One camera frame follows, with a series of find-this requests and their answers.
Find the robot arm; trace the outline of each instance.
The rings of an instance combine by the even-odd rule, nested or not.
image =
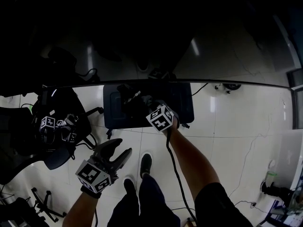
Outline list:
[[[117,179],[117,170],[121,169],[132,154],[132,149],[125,150],[116,160],[110,161],[115,149],[121,144],[122,139],[113,139],[98,145],[94,154],[86,161],[84,160],[76,172],[80,182],[89,189],[82,187],[82,191],[99,194]]]

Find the person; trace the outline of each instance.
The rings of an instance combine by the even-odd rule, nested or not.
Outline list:
[[[251,223],[227,196],[207,158],[177,130],[177,120],[174,119],[170,130],[170,143],[195,202],[197,225],[251,227]],[[140,215],[134,183],[130,178],[125,178],[126,195],[114,208],[108,227],[180,226],[180,219],[168,208],[160,187],[150,176],[151,167],[152,156],[143,154],[140,167]],[[90,227],[99,197],[83,192],[65,217],[63,227]]]
[[[272,183],[269,187],[266,182],[261,185],[261,191],[264,194],[279,197],[285,205],[285,210],[282,214],[293,215],[303,212],[303,188],[298,186],[293,190],[286,187],[276,187]]]

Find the sneaker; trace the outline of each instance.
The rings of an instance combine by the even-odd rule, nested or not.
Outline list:
[[[152,155],[146,151],[141,156],[140,177],[143,178],[143,173],[151,173]]]
[[[265,192],[266,192],[266,189],[267,189],[266,183],[265,183],[265,182],[262,182],[262,183],[261,183],[261,191],[262,191],[263,193],[265,193]]]
[[[134,180],[130,176],[125,176],[123,179],[123,185],[126,190],[126,193],[136,192],[134,188]]]

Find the forearm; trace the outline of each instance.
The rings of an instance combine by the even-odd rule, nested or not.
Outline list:
[[[82,193],[64,218],[62,227],[91,227],[98,199]]]
[[[193,199],[196,199],[201,189],[209,183],[219,183],[217,173],[207,158],[177,129],[171,128],[170,143]]]

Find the cable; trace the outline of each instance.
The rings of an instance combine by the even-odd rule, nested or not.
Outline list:
[[[268,212],[265,212],[265,211],[263,211],[263,210],[257,208],[256,205],[253,206],[253,204],[257,204],[257,203],[255,203],[255,202],[248,202],[248,201],[242,200],[242,201],[237,202],[237,203],[235,204],[235,207],[236,207],[236,205],[237,205],[238,203],[241,203],[241,202],[250,203],[250,208],[251,208],[251,209],[255,208],[255,209],[258,209],[259,211],[261,211],[261,212],[263,212],[263,213],[268,214]]]
[[[80,143],[80,144],[78,144],[78,145],[76,145],[76,146],[81,146],[81,145],[86,145],[86,147],[88,148],[88,149],[94,149],[94,148],[92,148],[92,147],[90,147],[88,144],[86,144],[86,143]]]
[[[80,76],[80,77],[86,77],[92,70],[94,70],[95,71],[95,74],[94,74],[94,76],[98,73],[98,70],[96,69],[96,68],[92,68],[92,69],[90,69],[86,74],[84,74],[84,75],[82,75],[82,74],[79,74],[79,73],[76,73],[78,76]]]
[[[249,154],[250,151],[251,151],[252,143],[253,143],[259,136],[262,136],[263,138],[266,138],[267,135],[268,135],[269,129],[270,129],[270,120],[269,120],[269,115],[268,115],[268,130],[267,130],[267,133],[266,133],[265,136],[263,136],[262,134],[259,133],[259,134],[252,140],[252,142],[251,142],[251,144],[250,144],[250,149],[249,149],[249,151],[247,152],[247,154],[246,154],[246,156],[245,156],[245,158],[244,158],[244,164],[243,164],[243,168],[242,168],[242,171],[241,171],[241,176],[240,176],[239,184],[238,184],[238,186],[231,192],[231,194],[230,194],[228,197],[230,197],[230,196],[231,196],[231,195],[240,187],[241,180],[242,180],[242,175],[243,175],[243,171],[244,171],[244,167],[245,167],[245,163],[246,163],[246,158],[247,158],[248,154]]]
[[[200,92],[200,90],[202,89],[202,88],[204,88],[206,85],[207,85],[208,83],[206,83],[206,84],[204,84],[199,90],[197,90],[193,95],[191,95],[191,96],[194,96],[194,95],[196,95],[198,92]]]
[[[93,138],[94,142],[95,142],[95,147],[97,147],[97,141],[96,138],[92,135],[92,133],[89,133],[89,135]]]
[[[174,155],[172,154],[172,151],[171,149],[169,148],[169,140],[170,140],[170,135],[171,135],[171,129],[168,128],[167,129],[167,140],[166,140],[166,148],[167,150],[169,151],[169,154],[170,154],[170,157],[171,157],[171,160],[172,160],[172,164],[174,166],[174,171],[175,171],[175,174],[176,174],[176,177],[178,179],[178,182],[179,182],[179,185],[180,185],[180,190],[181,190],[181,194],[182,194],[182,198],[183,198],[183,201],[185,203],[185,206],[187,208],[187,210],[189,211],[191,217],[194,219],[196,225],[197,225],[197,219],[195,218],[194,214],[192,213],[192,211],[190,210],[187,202],[186,202],[186,199],[185,199],[185,194],[184,194],[184,191],[183,191],[183,187],[182,187],[182,183],[181,183],[181,179],[180,179],[180,176],[178,174],[178,171],[177,171],[177,168],[176,168],[176,162],[175,162],[175,159],[174,159]]]
[[[177,208],[177,209],[173,209],[173,210],[171,210],[171,211],[174,211],[174,210],[181,210],[181,209],[187,209],[187,207]]]
[[[95,208],[95,217],[96,217],[95,227],[97,227],[98,226],[97,208]]]
[[[32,105],[32,104],[23,104],[23,105],[21,106],[21,108],[22,108],[24,105],[31,105],[31,106],[34,106],[34,105]]]

